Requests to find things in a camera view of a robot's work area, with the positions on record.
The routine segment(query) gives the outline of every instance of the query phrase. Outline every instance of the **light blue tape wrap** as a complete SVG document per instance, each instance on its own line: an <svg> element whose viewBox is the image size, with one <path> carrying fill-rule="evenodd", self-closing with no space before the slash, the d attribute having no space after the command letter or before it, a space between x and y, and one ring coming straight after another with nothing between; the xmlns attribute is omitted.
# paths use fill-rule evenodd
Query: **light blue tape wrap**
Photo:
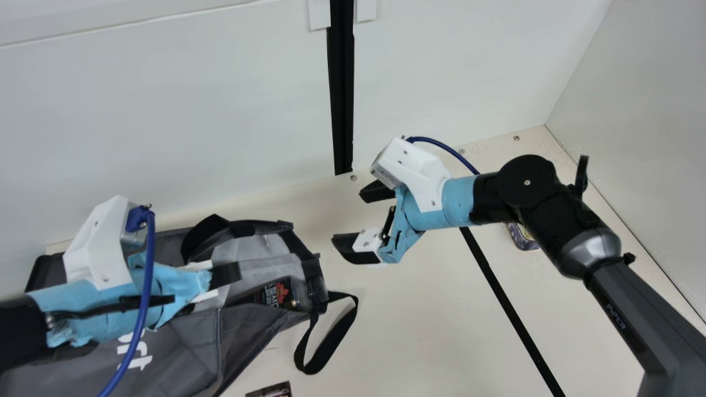
<svg viewBox="0 0 706 397"><path fill-rule="evenodd" d="M142 291L144 270L139 266L145 263L145 253L128 258L133 284L120 285L98 291L93 284L80 280L43 290L29 292L43 312L84 312L86 310L119 302L121 296L135 296ZM159 328L169 321L193 298L208 290L210 271L181 271L178 268L155 263L152 295L174 295L174 303L148 310L146 324L152 329ZM58 321L47 333L47 345L51 348L71 342L72 346L82 346L89 340L105 342L133 331L138 310L125 313L110 313L89 319L67 319Z"/></svg>
<svg viewBox="0 0 706 397"><path fill-rule="evenodd" d="M409 189L406 186L401 186L395 190L395 196L397 197L397 207L395 208L393 225L390 228L390 241L378 249L378 255L386 263L399 263L405 252L424 234L423 231L414 230L405 217L403 210L405 200L412 197Z"/></svg>
<svg viewBox="0 0 706 397"><path fill-rule="evenodd" d="M406 186L397 188L397 208L390 229L390 241L378 249L383 262L399 263L426 230L473 226L469 215L473 211L475 181L475 175L449 179L441 193L442 209L425 213L419 211L412 192Z"/></svg>
<svg viewBox="0 0 706 397"><path fill-rule="evenodd" d="M426 213L419 211L412 193L407 192L403 203L407 222L415 230L473 226L469 214L473 211L473 185L475 182L475 175L449 179L443 185L441 193L442 209Z"/></svg>

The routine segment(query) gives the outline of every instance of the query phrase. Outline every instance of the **screw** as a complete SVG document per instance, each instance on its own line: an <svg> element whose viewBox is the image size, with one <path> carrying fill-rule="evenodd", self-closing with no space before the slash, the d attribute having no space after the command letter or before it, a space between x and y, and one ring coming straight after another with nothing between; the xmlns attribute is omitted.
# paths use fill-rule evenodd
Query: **screw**
<svg viewBox="0 0 706 397"><path fill-rule="evenodd" d="M46 314L44 316L44 320L47 322L47 329L54 328L54 316L51 314Z"/></svg>

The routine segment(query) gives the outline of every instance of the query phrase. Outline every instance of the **blue connector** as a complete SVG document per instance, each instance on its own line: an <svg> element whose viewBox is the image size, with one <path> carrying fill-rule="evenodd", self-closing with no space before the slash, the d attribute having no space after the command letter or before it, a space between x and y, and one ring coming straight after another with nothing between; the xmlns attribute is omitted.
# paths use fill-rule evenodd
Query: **blue connector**
<svg viewBox="0 0 706 397"><path fill-rule="evenodd" d="M137 206L128 212L128 220L125 222L125 231L137 232L147 226L147 215L151 213L151 205Z"/></svg>

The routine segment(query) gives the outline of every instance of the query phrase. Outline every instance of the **white bracket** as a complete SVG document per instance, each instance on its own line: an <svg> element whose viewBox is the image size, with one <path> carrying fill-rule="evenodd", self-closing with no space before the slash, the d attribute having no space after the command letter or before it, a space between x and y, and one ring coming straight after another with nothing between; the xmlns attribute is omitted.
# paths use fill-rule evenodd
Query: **white bracket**
<svg viewBox="0 0 706 397"><path fill-rule="evenodd" d="M375 159L370 172L389 189L406 185L423 213L443 208L441 193L451 173L433 153L393 138Z"/></svg>
<svg viewBox="0 0 706 397"><path fill-rule="evenodd" d="M66 282L90 281L97 290L132 283L121 238L130 202L115 196L95 206L64 253Z"/></svg>
<svg viewBox="0 0 706 397"><path fill-rule="evenodd" d="M382 238L383 228L374 227L372 229L365 229L358 234L358 237L353 243L353 251L355 252L374 252L375 256L378 257L380 263L374 265L367 265L369 268L384 268L387 264L382 260L380 255L378 255L378 250L383 245Z"/></svg>

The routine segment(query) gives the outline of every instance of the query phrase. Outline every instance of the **sticker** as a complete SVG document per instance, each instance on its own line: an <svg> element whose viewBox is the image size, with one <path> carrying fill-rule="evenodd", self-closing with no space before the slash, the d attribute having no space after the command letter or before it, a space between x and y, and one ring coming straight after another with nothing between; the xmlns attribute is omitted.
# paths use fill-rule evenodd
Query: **sticker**
<svg viewBox="0 0 706 397"><path fill-rule="evenodd" d="M230 303L229 305L258 303L266 304L269 307L283 307L285 309L294 310L295 304L293 302L293 294L290 294L291 291L292 279L290 277L285 277L272 283L265 284L257 290L250 292L246 296L234 300L233 303Z"/></svg>
<svg viewBox="0 0 706 397"><path fill-rule="evenodd" d="M272 385L257 391L251 391L245 397L292 397L292 387L289 382Z"/></svg>

